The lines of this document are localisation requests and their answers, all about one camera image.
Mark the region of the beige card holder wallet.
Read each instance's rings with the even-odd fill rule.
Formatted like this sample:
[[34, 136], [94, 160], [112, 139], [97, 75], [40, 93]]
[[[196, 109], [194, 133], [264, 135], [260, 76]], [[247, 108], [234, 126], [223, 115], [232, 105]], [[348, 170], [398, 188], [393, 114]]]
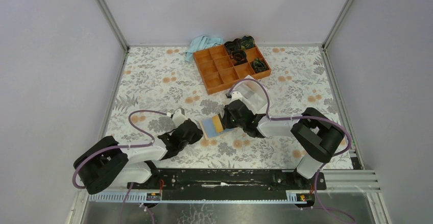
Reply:
[[224, 129], [221, 133], [216, 133], [213, 123], [212, 123], [212, 117], [203, 119], [199, 121], [199, 125], [201, 127], [201, 130], [203, 132], [203, 136], [206, 140], [209, 140], [214, 137], [218, 137], [220, 135], [223, 135], [225, 133], [228, 133], [230, 131], [233, 131], [234, 129]]

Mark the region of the orange credit card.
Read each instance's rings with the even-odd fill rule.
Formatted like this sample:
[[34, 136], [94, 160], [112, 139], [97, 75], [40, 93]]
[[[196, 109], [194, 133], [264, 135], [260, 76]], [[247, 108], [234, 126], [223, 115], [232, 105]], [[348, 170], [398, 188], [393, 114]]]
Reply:
[[219, 114], [212, 117], [212, 123], [213, 123], [213, 126], [214, 126], [216, 133], [221, 133], [224, 130], [224, 127], [223, 127], [222, 121], [221, 121], [221, 116]]

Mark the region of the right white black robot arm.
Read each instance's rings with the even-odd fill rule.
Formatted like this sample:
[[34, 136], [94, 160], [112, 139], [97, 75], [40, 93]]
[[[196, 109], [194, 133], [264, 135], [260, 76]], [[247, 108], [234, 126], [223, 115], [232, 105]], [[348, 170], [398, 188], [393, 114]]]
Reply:
[[306, 151], [293, 175], [293, 183], [299, 189], [313, 183], [316, 172], [337, 155], [342, 140], [350, 137], [345, 128], [314, 108], [308, 107], [298, 116], [271, 117], [253, 112], [239, 99], [227, 104], [212, 118], [212, 123], [218, 133], [241, 128], [253, 138], [294, 136]]

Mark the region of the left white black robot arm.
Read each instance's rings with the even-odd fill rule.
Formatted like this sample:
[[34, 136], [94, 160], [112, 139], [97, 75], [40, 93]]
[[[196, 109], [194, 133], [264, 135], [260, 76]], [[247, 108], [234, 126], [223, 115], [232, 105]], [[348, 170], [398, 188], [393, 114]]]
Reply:
[[151, 135], [144, 144], [121, 144], [106, 136], [73, 163], [73, 185], [89, 194], [129, 183], [154, 188], [159, 176], [151, 162], [170, 159], [202, 137], [203, 131], [190, 119], [162, 135]]

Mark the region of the white card box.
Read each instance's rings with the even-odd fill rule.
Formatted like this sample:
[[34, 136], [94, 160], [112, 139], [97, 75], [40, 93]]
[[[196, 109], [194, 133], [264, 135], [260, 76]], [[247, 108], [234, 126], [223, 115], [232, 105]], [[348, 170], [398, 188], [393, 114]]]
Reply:
[[228, 94], [238, 91], [243, 95], [241, 100], [253, 114], [268, 114], [270, 99], [268, 91], [261, 86], [261, 83], [251, 75], [234, 84]]

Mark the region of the orange compartment tray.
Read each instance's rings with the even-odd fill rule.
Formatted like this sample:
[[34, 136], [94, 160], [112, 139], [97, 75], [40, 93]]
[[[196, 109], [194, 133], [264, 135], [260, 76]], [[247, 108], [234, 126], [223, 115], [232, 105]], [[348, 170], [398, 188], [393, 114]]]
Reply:
[[[227, 90], [247, 75], [251, 75], [256, 80], [270, 76], [272, 69], [257, 46], [244, 51], [247, 54], [248, 62], [237, 66], [232, 64], [230, 55], [227, 54], [223, 45], [207, 48], [193, 54], [208, 94]], [[264, 59], [269, 70], [255, 73], [251, 67], [251, 62], [255, 58]]]

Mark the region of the dark rolled band right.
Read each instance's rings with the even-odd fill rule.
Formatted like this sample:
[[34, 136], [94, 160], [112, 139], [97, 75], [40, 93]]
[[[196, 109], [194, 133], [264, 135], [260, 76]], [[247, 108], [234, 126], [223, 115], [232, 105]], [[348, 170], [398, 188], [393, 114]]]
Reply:
[[260, 58], [255, 58], [251, 62], [251, 67], [255, 73], [265, 72], [265, 71], [269, 70], [269, 67], [266, 64], [266, 62], [264, 61], [264, 59], [260, 59]]

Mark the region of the dark rolled band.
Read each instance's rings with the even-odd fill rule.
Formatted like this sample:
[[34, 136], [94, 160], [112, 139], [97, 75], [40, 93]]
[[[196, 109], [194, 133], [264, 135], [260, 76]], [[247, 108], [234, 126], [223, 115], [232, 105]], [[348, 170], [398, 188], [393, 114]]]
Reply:
[[241, 64], [244, 64], [244, 63], [248, 62], [248, 60], [247, 60], [247, 54], [242, 49], [236, 50], [236, 51], [232, 51], [231, 54], [230, 54], [230, 58], [231, 58], [232, 64], [234, 66], [241, 65]]
[[265, 72], [265, 71], [269, 70], [269, 67], [266, 64], [266, 62], [264, 61], [264, 59], [260, 59], [260, 58], [255, 58], [251, 62], [251, 67], [255, 73]]
[[225, 48], [227, 54], [231, 55], [232, 52], [241, 50], [242, 46], [241, 46], [240, 42], [241, 42], [240, 38], [236, 38], [236, 39], [234, 39], [232, 41], [225, 42], [224, 43], [224, 48]]

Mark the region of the dark rolled band middle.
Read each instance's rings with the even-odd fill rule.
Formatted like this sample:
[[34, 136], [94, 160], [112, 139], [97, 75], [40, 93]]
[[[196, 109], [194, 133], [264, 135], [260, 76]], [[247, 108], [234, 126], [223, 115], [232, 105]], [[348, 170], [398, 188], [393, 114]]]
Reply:
[[247, 54], [242, 49], [236, 50], [236, 51], [232, 51], [231, 54], [230, 54], [230, 58], [231, 58], [232, 64], [234, 66], [241, 65], [241, 64], [244, 64], [244, 63], [248, 62], [248, 60], [247, 60]]

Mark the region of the dark rolled band top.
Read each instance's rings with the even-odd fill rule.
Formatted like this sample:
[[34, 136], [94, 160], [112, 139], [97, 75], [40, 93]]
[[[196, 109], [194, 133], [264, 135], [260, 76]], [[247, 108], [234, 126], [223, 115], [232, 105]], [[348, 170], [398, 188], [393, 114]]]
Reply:
[[232, 52], [241, 50], [242, 46], [241, 46], [240, 42], [241, 42], [240, 38], [236, 38], [236, 39], [234, 39], [232, 41], [225, 42], [224, 43], [224, 48], [225, 48], [227, 54], [231, 55]]

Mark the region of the dark rolled band corner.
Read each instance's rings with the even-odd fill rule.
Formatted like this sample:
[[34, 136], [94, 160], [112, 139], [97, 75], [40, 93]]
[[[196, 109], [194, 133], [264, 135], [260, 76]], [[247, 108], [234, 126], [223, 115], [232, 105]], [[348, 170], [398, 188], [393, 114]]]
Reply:
[[240, 46], [242, 50], [247, 50], [256, 47], [255, 40], [252, 36], [245, 35], [240, 40]]

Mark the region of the light blue cloth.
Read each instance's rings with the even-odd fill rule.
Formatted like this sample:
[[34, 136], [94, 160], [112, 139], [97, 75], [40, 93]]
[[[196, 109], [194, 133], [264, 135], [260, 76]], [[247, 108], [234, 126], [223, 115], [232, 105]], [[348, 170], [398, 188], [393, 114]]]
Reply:
[[223, 38], [220, 37], [208, 37], [208, 36], [199, 36], [192, 40], [189, 45], [189, 48], [185, 52], [185, 61], [190, 63], [193, 60], [193, 54], [197, 51], [202, 51], [207, 48], [211, 48], [217, 45], [221, 45], [224, 43]]

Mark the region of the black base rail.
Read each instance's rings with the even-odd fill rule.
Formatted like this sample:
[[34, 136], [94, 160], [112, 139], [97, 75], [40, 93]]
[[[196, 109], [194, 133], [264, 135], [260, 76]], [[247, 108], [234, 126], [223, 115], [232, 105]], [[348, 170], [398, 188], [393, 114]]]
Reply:
[[160, 169], [134, 190], [155, 190], [164, 201], [285, 201], [288, 193], [327, 188], [323, 173], [306, 179], [282, 169]]

